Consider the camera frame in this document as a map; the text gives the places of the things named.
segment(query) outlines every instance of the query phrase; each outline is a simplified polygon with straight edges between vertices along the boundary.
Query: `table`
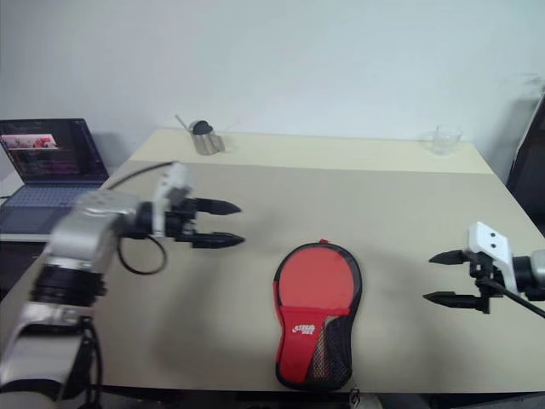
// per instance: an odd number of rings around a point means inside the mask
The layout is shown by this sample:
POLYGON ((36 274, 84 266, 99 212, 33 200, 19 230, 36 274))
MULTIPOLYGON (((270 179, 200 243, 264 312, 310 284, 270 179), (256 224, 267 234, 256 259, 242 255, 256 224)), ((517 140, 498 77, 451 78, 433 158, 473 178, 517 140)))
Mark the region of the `table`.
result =
MULTIPOLYGON (((96 324, 109 385, 286 390, 274 376, 280 328, 273 275, 300 244, 328 239, 350 250, 364 275, 353 328, 354 375, 346 389, 467 393, 545 389, 545 325, 507 299, 492 314, 443 308, 431 291, 475 293, 467 266, 430 256, 463 248, 467 228, 485 222, 511 239, 515 255, 545 239, 469 143, 448 158, 416 141, 280 135, 225 136, 228 153, 198 156, 179 130, 156 132, 112 176, 178 159, 195 195, 226 199, 244 212, 203 215, 200 231, 244 236, 243 245, 192 250, 167 241, 169 266, 141 277, 114 261, 96 324)), ((120 190, 152 195, 159 171, 120 190)), ((147 242, 126 243, 126 258, 152 267, 147 242)), ((0 308, 1 335, 26 299, 37 263, 0 308)))

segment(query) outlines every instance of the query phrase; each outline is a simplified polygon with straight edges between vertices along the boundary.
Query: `white wall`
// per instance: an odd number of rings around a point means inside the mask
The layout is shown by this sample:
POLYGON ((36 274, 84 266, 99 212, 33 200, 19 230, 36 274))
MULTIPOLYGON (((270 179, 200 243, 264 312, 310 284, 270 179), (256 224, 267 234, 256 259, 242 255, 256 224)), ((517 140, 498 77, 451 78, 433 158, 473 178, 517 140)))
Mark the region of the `white wall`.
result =
POLYGON ((459 124, 504 177, 545 78, 543 0, 0 7, 0 117, 84 117, 109 164, 178 112, 217 130, 369 138, 459 124))

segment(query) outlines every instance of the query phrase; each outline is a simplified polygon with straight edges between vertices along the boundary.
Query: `black cable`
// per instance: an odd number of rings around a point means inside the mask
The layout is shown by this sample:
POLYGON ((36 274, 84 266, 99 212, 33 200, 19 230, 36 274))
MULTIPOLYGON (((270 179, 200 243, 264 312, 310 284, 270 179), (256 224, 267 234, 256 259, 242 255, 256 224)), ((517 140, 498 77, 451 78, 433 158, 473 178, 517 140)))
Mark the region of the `black cable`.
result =
POLYGON ((82 319, 83 330, 90 332, 89 335, 84 335, 86 339, 90 340, 95 352, 96 368, 95 368, 95 387, 89 380, 89 384, 85 389, 85 403, 79 407, 79 409, 101 409, 102 405, 100 401, 102 399, 102 384, 104 380, 104 366, 102 360, 102 350, 100 348, 99 334, 96 331, 95 326, 91 318, 86 317, 82 319))
POLYGON ((489 287, 492 287, 495 290, 498 290, 504 296, 511 298, 513 301, 522 305, 523 307, 528 308, 532 313, 535 313, 539 315, 540 317, 545 318, 545 311, 543 311, 539 307, 536 307, 531 302, 526 301, 524 298, 517 296, 514 292, 509 291, 507 288, 505 288, 501 284, 498 284, 493 279, 489 279, 488 277, 483 277, 479 281, 485 285, 488 285, 489 287))
POLYGON ((126 181, 128 181, 129 179, 132 179, 133 177, 135 176, 138 176, 138 175, 141 175, 142 173, 146 173, 146 172, 149 172, 150 170, 155 170, 155 169, 159 169, 159 168, 163 168, 165 166, 169 166, 171 164, 173 164, 174 161, 170 161, 170 162, 162 162, 160 164, 153 164, 152 166, 147 166, 146 168, 142 168, 140 170, 137 170, 133 173, 130 173, 124 177, 122 177, 121 179, 119 179, 118 181, 115 181, 112 185, 108 186, 106 188, 106 190, 113 190, 115 189, 116 187, 118 187, 119 185, 122 185, 123 183, 125 183, 126 181))
POLYGON ((95 326, 93 325, 93 321, 89 320, 88 322, 89 330, 91 332, 91 336, 94 339, 93 342, 93 348, 95 349, 95 357, 96 357, 96 380, 95 380, 95 398, 93 400, 93 404, 95 405, 95 408, 100 408, 100 399, 102 397, 102 381, 104 378, 104 367, 102 363, 102 350, 100 349, 100 340, 99 340, 99 334, 96 331, 95 326))
POLYGON ((160 271, 163 271, 163 269, 166 267, 167 265, 167 262, 169 260, 169 257, 167 256, 167 251, 164 249, 163 245, 161 243, 158 242, 157 239, 155 239, 154 237, 148 235, 146 237, 147 239, 151 240, 153 243, 155 243, 157 245, 157 247, 159 248, 159 250, 161 250, 161 253, 163 255, 163 260, 161 261, 161 265, 157 268, 155 268, 154 270, 152 271, 140 271, 140 270, 137 270, 136 268, 132 268, 128 263, 127 261, 125 260, 125 258, 123 257, 123 252, 121 251, 121 239, 118 241, 118 257, 119 257, 119 262, 121 262, 121 265, 123 267, 125 267, 127 270, 129 270, 131 273, 134 273, 134 274, 139 274, 139 275, 151 275, 151 274, 156 274, 156 273, 159 273, 160 271))

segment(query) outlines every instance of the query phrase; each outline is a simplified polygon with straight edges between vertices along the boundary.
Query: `glass cup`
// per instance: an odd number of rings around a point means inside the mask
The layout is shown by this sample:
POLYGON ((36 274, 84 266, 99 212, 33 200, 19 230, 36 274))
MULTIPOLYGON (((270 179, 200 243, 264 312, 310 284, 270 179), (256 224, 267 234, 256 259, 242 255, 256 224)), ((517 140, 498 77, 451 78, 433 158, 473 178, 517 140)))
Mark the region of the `glass cup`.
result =
POLYGON ((432 152, 437 155, 449 155, 462 134, 459 126, 439 125, 433 132, 432 152))

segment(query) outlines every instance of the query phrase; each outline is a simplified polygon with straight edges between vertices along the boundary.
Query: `red rubber paddle face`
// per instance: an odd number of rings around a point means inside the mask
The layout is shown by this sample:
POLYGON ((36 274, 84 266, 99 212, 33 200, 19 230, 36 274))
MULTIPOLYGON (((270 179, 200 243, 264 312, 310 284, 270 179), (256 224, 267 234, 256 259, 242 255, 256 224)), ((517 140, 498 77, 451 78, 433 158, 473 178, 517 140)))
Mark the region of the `red rubber paddle face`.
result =
POLYGON ((329 248, 296 251, 282 267, 279 297, 286 307, 349 308, 354 297, 350 266, 329 248))

